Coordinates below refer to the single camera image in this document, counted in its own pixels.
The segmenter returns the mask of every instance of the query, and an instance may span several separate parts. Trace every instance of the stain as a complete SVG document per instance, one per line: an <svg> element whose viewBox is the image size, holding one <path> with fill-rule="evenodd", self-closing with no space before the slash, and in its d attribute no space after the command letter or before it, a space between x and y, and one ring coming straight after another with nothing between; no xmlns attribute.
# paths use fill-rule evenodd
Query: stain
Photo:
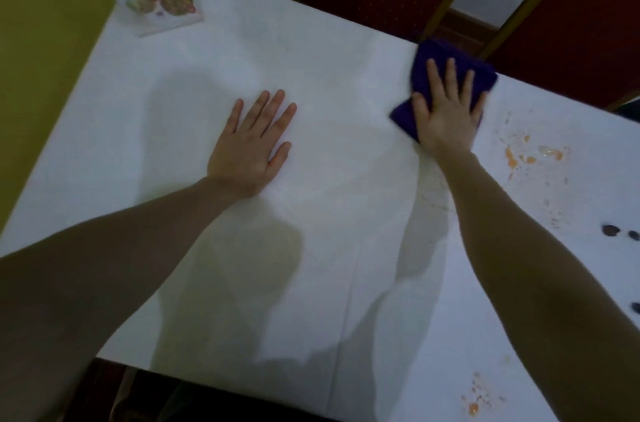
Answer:
<svg viewBox="0 0 640 422"><path fill-rule="evenodd" d="M513 157L513 152L511 151L511 146L507 146L507 149L504 150L504 155L507 158L507 162L509 168L514 169L518 165L518 160Z"/></svg>
<svg viewBox="0 0 640 422"><path fill-rule="evenodd" d="M548 146L540 146L538 148L538 151L540 151L540 154L543 156L553 156L554 158L556 158L556 161L561 161L562 158L564 157L564 153L560 150L553 150L551 148L549 148Z"/></svg>
<svg viewBox="0 0 640 422"><path fill-rule="evenodd" d="M604 235L606 236L616 236L618 233L620 233L620 229L615 225L603 225L602 233L604 233Z"/></svg>

